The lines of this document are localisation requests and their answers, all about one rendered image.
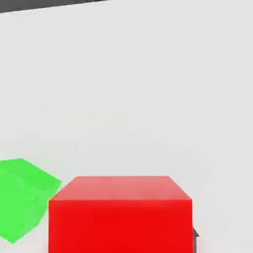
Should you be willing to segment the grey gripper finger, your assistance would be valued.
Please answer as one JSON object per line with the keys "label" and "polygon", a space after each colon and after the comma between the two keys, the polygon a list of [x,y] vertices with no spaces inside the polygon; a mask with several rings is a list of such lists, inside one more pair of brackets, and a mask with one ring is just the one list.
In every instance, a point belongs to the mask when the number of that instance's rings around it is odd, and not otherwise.
{"label": "grey gripper finger", "polygon": [[198,237],[199,237],[199,234],[193,228],[193,253],[197,253],[197,238]]}

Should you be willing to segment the small green cube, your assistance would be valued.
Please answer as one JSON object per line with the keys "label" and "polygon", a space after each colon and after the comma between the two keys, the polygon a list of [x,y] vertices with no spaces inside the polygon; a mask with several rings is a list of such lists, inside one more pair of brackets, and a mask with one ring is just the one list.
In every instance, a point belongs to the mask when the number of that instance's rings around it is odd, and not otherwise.
{"label": "small green cube", "polygon": [[0,238],[14,244],[38,226],[60,185],[22,158],[0,160]]}

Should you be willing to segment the small red cube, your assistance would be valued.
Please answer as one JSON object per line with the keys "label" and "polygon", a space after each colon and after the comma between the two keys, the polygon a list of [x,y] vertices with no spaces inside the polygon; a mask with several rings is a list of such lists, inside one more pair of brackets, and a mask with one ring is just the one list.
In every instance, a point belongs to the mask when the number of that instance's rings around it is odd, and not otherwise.
{"label": "small red cube", "polygon": [[192,199],[168,176],[78,176],[48,204],[48,253],[193,253]]}

